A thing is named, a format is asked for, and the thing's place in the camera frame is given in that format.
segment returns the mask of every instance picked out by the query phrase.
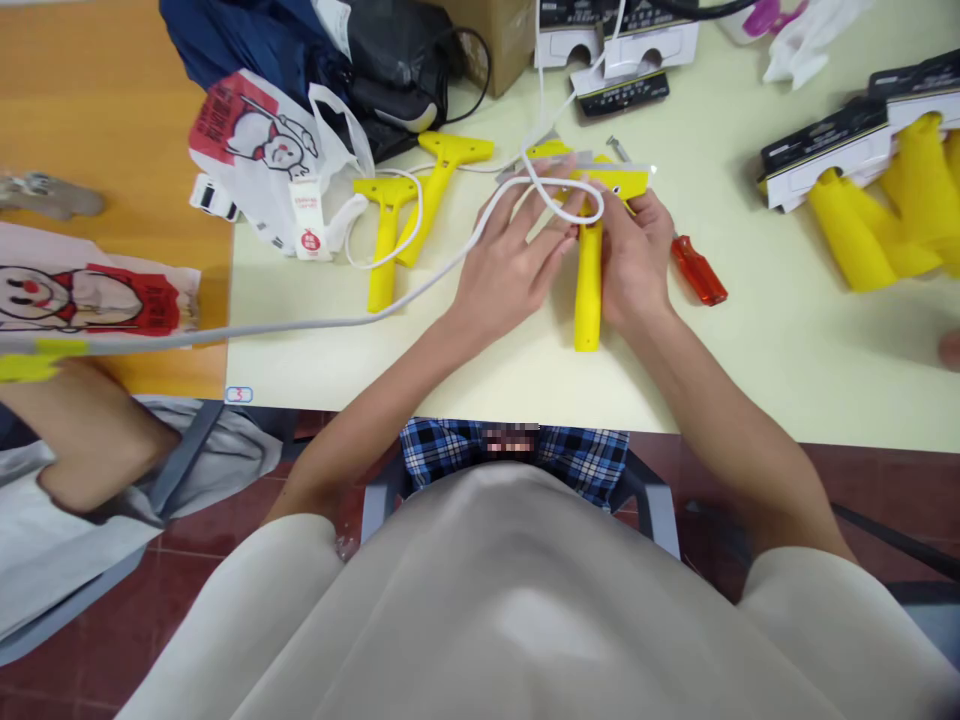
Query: orange wooden surface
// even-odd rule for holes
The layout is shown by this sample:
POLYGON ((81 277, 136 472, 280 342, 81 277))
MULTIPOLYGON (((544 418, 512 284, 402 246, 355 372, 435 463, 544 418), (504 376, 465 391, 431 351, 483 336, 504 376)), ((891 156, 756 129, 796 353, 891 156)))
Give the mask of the orange wooden surface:
MULTIPOLYGON (((0 67, 0 172, 39 170, 107 199, 95 218, 3 211, 0 220, 197 268, 201 326, 226 324, 232 226, 187 204, 198 172, 187 134, 204 93, 187 79, 156 0, 2 7, 0 67)), ((220 398, 226 346, 104 364, 134 393, 220 398)))

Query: light green table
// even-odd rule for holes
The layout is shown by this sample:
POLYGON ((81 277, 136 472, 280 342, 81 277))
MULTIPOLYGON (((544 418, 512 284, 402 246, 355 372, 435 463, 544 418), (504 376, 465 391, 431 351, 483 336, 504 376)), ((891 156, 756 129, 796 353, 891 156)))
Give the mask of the light green table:
MULTIPOLYGON (((808 208, 767 210, 753 184, 761 147, 836 110, 871 72, 919 62, 957 46, 960 3, 878 0, 831 49, 827 68, 796 93, 759 82, 762 47, 734 47, 710 24, 695 64, 669 71, 671 95, 585 127, 573 110, 558 124, 580 149, 606 151, 612 133, 654 180, 730 291, 700 306, 674 276, 670 294, 734 380, 804 442, 960 451, 960 376, 940 369, 939 336, 960 327, 960 282, 905 281, 871 295, 846 290, 808 208)), ((568 71, 548 73, 550 107, 569 92, 568 71)), ((518 149, 537 118, 531 70, 497 102, 450 132, 518 149)), ((415 150, 391 163, 424 162, 415 150)), ((458 173, 419 266, 398 271, 398 291, 441 266, 467 239, 489 175, 458 173)), ((358 256, 375 242, 376 212, 357 225, 358 256)), ((543 310, 449 378, 420 408, 425 415, 556 425, 675 431, 655 388, 619 338, 602 350, 573 351, 576 254, 543 310)), ((246 324, 363 313, 368 274, 281 257, 237 227, 231 322, 246 324)), ((399 356, 448 305, 457 272, 399 316, 361 328, 319 330, 230 342, 227 384, 253 402, 339 410, 399 356)))

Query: white cord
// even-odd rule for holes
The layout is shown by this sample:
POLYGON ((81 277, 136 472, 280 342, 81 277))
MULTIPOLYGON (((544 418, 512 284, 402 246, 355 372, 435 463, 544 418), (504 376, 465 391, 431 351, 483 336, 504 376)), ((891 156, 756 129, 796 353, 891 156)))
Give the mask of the white cord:
MULTIPOLYGON (((570 180, 569 178, 541 178, 540 182, 545 185, 579 188, 586 192, 594 190, 592 186, 585 182, 580 182, 579 180, 570 180)), ((333 320, 301 320, 290 323, 222 327, 214 330, 198 330, 197 332, 186 333, 183 335, 172 335, 169 337, 159 338, 138 338, 136 340, 85 339, 87 344, 87 352, 90 355, 123 355, 133 352, 167 350, 170 348, 182 347, 184 345, 220 342, 227 338, 245 337, 247 335, 264 335, 266 333, 290 332, 294 330, 315 330, 319 328, 356 327, 358 325, 369 325, 371 323, 378 322, 379 320, 383 320, 384 318, 392 315, 406 305, 409 305, 411 302, 433 287, 433 285, 435 285, 440 278, 455 268, 460 261, 466 257, 467 253, 473 249, 473 246, 477 244, 477 241, 480 239, 487 222, 490 220, 491 213, 493 213, 497 203, 500 201, 500 198, 503 197, 503 194, 514 185, 529 183, 530 178, 528 177, 514 177, 505 181, 493 194, 493 199, 483 211, 483 215, 480 216, 477 226, 473 230, 473 234, 470 235, 470 239, 467 240, 463 248, 461 248, 460 251, 454 257, 452 257, 447 264, 443 266, 443 268, 440 269, 440 272, 427 280, 423 285, 418 287, 413 292, 404 295, 389 307, 384 308, 380 312, 373 315, 363 315, 361 317, 333 320)), ((32 338, 0 338, 0 347, 2 347, 5 352, 36 353, 37 349, 34 344, 35 342, 36 341, 32 338)))
MULTIPOLYGON (((540 2, 536 3, 536 41, 540 41, 540 2)), ((613 36, 610 38, 610 42, 616 42, 617 37, 620 35, 620 25, 623 22, 623 13, 627 7, 627 0, 620 0, 620 9, 617 11, 617 22, 613 27, 613 36)), ((600 53, 600 56, 597 58, 596 62, 590 67, 590 73, 592 74, 596 70, 600 63, 603 62, 603 59, 607 56, 607 46, 604 44, 603 52, 600 53)), ((596 214, 590 217, 581 217, 578 215, 571 215, 566 210, 561 208, 553 198, 547 194, 547 189, 543 186, 543 181, 540 176, 537 175, 537 171, 533 167, 533 163, 530 161, 530 156, 527 154, 527 151, 530 149, 530 145, 534 142, 534 138, 541 135, 544 131, 543 123, 543 108, 544 108, 544 91, 543 91, 543 58, 540 58, 541 62, 537 63, 537 73, 540 77, 540 125, 534 128, 533 132, 529 133, 523 140, 523 143, 520 145, 520 159, 523 161, 524 167, 527 169, 527 174, 530 176, 530 182, 533 183, 533 186, 537 189, 537 192, 540 193, 540 197, 543 198, 543 201, 547 204, 547 209, 550 210, 554 215, 559 215, 564 220, 575 225, 590 225, 597 222, 600 218, 603 217, 603 196, 591 188, 590 194, 597 199, 597 212, 596 214)), ((574 101, 577 97, 577 91, 574 90, 567 99, 564 101, 557 111, 550 118, 549 127, 553 127, 556 123, 557 118, 560 117, 560 114, 567 109, 567 106, 574 101)))
POLYGON ((377 172, 391 173, 399 177, 405 177, 413 180, 413 184, 417 186, 417 224, 413 228, 413 232, 410 234, 410 237, 406 239, 406 242, 394 248, 393 252, 387 255, 385 258, 370 263, 369 265, 361 265, 353 259, 353 256, 350 254, 350 237, 353 235, 353 233, 347 235, 347 239, 343 243, 343 249, 346 250, 347 253, 347 262, 357 270, 373 270, 374 268, 378 268, 381 265, 386 265, 388 262, 393 260, 397 255, 406 250, 410 243, 413 242, 413 239, 417 236, 417 233, 420 232, 420 224, 423 222, 423 184, 413 176, 412 172, 408 172, 406 170, 397 170, 395 168, 383 168, 381 170, 377 170, 377 172))
MULTIPOLYGON (((539 0, 535 0, 537 6, 536 12, 536 37, 539 39, 540 36, 540 3, 539 0)), ((613 37, 611 42, 617 39, 617 36, 620 34, 620 24, 623 22, 623 14, 626 8, 626 0, 620 0, 620 9, 617 12, 617 24, 613 30, 613 37)), ((597 58, 597 61, 590 68, 591 71, 595 70, 601 62, 603 62, 604 57, 606 56, 606 49, 600 53, 600 57, 597 58)), ((314 330, 319 328, 334 328, 334 327, 356 327, 358 325, 369 325, 371 323, 378 322, 383 320, 386 317, 389 317, 397 310, 409 305, 411 302, 420 297, 423 293, 433 287, 440 279, 450 272, 457 264, 466 257, 467 253, 476 245, 477 240, 483 234, 483 231, 486 229, 487 222, 490 220, 490 215, 493 213, 494 208, 496 208, 497 203, 500 202, 500 199, 503 197, 503 194, 511 187, 519 184, 532 184, 540 196, 543 198, 546 203, 547 208, 554 213, 559 215, 564 220, 571 224, 575 225, 588 225, 600 220, 603 216, 603 195, 593 186, 588 185, 585 182, 578 180, 571 180, 569 178, 541 178, 537 175, 533 163, 530 162, 530 158, 527 155, 527 151, 530 149, 535 138, 541 136, 545 131, 543 128, 544 123, 543 119, 543 108, 545 103, 544 90, 543 90, 543 64, 540 63, 538 67, 538 73, 540 76, 540 118, 541 122, 534 129, 533 132, 529 133, 523 140, 520 146, 520 154, 518 158, 512 159, 510 162, 506 163, 497 168, 492 167, 470 167, 468 165, 461 165, 459 169, 467 170, 469 172, 483 172, 483 173, 494 173, 501 172, 507 167, 513 165, 517 159, 523 161, 524 166, 529 173, 527 176, 513 177, 509 180, 506 180, 500 187, 497 188, 496 192, 493 194, 493 198, 487 204, 486 209, 483 212, 483 215, 480 216, 480 219, 477 222, 476 227, 473 230, 473 234, 470 236, 470 239, 467 240, 463 248, 458 252, 454 257, 447 262, 443 268, 440 269, 433 277, 427 280, 423 285, 418 287, 413 292, 408 293, 403 296, 395 303, 390 305, 387 308, 384 308, 378 313, 372 315, 364 315, 362 317, 354 318, 342 318, 342 319, 333 319, 333 320, 303 320, 299 322, 292 323, 274 323, 274 324, 263 324, 263 325, 246 325, 240 327, 221 327, 214 330, 199 330, 197 332, 184 333, 182 335, 171 335, 168 337, 154 337, 154 338, 137 338, 137 339, 118 339, 118 340, 96 340, 96 339, 84 339, 83 342, 86 344, 86 352, 89 355, 124 355, 128 353, 136 352, 151 352, 157 350, 167 350, 170 348, 183 347, 186 345, 194 344, 203 344, 203 343, 214 343, 220 342, 227 338, 237 338, 245 337, 249 335, 263 335, 266 333, 275 333, 275 332, 290 332, 295 330, 314 330), (557 185, 560 187, 567 188, 579 188, 585 191, 587 194, 593 196, 597 201, 597 213, 591 217, 581 217, 579 215, 571 215, 570 213, 563 210, 557 203, 554 202, 553 198, 547 193, 547 185, 557 185)), ((564 103, 554 112, 550 117, 549 127, 552 127, 556 123, 557 118, 560 117, 561 113, 566 110, 567 106, 570 105, 576 98, 576 91, 572 92, 569 97, 564 101, 564 103)), ((413 177, 413 173, 420 172, 421 170, 432 168, 433 165, 423 165, 410 170, 383 170, 383 172, 392 172, 403 177, 409 177, 417 185, 417 193, 420 199, 417 220, 417 228, 414 233, 410 236, 408 241, 403 244, 403 246, 396 248, 389 256, 383 258, 382 260, 367 266, 367 268, 379 267, 385 262, 396 257, 403 249, 409 245, 409 243, 416 236, 416 233, 420 229, 420 221, 422 220, 422 208, 423 208, 423 188, 420 184, 420 181, 413 177)), ((350 258, 350 243, 349 239, 346 242, 347 246, 347 258, 350 260, 350 264, 355 265, 355 263, 350 258)), ((0 338, 0 351, 6 353, 25 353, 25 354, 38 354, 38 347, 36 340, 32 337, 4 337, 0 338)))

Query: plaid shirt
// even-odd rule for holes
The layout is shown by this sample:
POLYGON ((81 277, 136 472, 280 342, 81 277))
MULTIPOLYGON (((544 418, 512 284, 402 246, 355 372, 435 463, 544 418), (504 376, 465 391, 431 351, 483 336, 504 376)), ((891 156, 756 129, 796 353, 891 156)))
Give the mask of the plaid shirt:
POLYGON ((417 490, 481 463, 526 462, 546 470, 585 500, 609 511, 610 493, 623 471, 630 434, 551 425, 527 428, 521 433, 505 430, 497 423, 412 418, 400 432, 403 459, 417 490), (515 439, 524 438, 530 450, 492 449, 492 440, 502 442, 503 432, 513 433, 515 439))

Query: table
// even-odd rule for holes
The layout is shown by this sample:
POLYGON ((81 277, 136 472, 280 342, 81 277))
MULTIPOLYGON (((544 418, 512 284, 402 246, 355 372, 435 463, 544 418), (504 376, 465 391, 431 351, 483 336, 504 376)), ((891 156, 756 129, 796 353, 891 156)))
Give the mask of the table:
MULTIPOLYGON (((616 135, 635 162, 659 168, 654 186, 678 229, 730 291, 715 308, 697 304, 670 278, 670 295, 732 378, 797 440, 960 451, 960 377, 938 367, 939 336, 960 326, 960 283, 904 281, 854 295, 832 262, 808 208, 767 210, 754 184, 761 147, 832 112, 866 87, 869 74, 919 62, 957 43, 960 5, 880 0, 830 49, 806 87, 763 86, 762 47, 736 48, 719 28, 701 29, 698 59, 669 71, 660 105, 580 126, 558 123, 568 144, 608 150, 616 135)), ((569 92, 568 71, 548 73, 549 107, 569 92)), ((450 132, 494 140, 514 153, 537 118, 532 71, 499 102, 450 132)), ((409 167, 425 154, 395 163, 409 167)), ((458 173, 418 267, 398 270, 398 292, 429 277, 466 240, 489 175, 458 173)), ((354 231, 357 255, 372 252, 374 210, 354 231)), ((364 311, 367 273, 282 258, 238 226, 231 322, 346 317, 364 311)), ((339 410, 388 367, 449 304, 454 271, 399 316, 375 325, 232 340, 227 384, 258 405, 339 410)), ((418 410, 441 417, 675 431, 662 399, 625 344, 605 330, 602 350, 575 353, 575 254, 545 307, 463 367, 418 410)))
MULTIPOLYGON (((201 326, 227 320, 231 228, 190 207, 187 133, 204 93, 187 79, 154 0, 0 8, 0 169, 42 170, 101 191, 107 210, 5 222, 203 273, 201 326)), ((105 358, 134 393, 220 398, 225 345, 105 358)))

